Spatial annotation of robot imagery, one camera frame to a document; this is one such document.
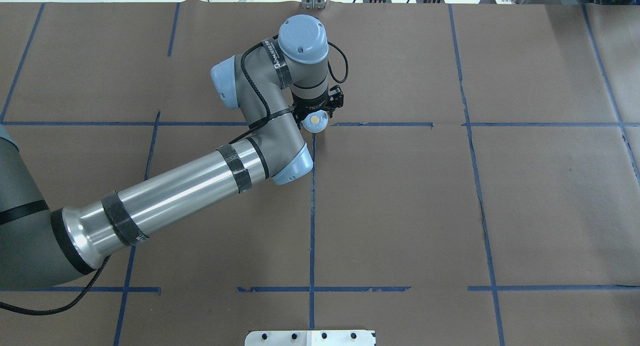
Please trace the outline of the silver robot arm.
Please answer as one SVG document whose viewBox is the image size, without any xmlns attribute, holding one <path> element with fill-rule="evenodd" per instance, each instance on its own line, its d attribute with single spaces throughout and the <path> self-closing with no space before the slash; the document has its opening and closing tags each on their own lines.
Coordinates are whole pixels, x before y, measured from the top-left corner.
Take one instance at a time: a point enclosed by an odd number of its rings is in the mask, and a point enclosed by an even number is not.
<svg viewBox="0 0 640 346">
<path fill-rule="evenodd" d="M 313 169 L 301 129 L 323 131 L 331 114 L 326 27 L 288 17 L 269 37 L 211 69 L 224 105 L 249 131 L 214 152 L 85 207 L 51 210 L 7 130 L 1 130 L 0 283 L 3 291 L 48 288 L 98 270 L 217 201 L 271 179 L 283 185 Z"/>
</svg>

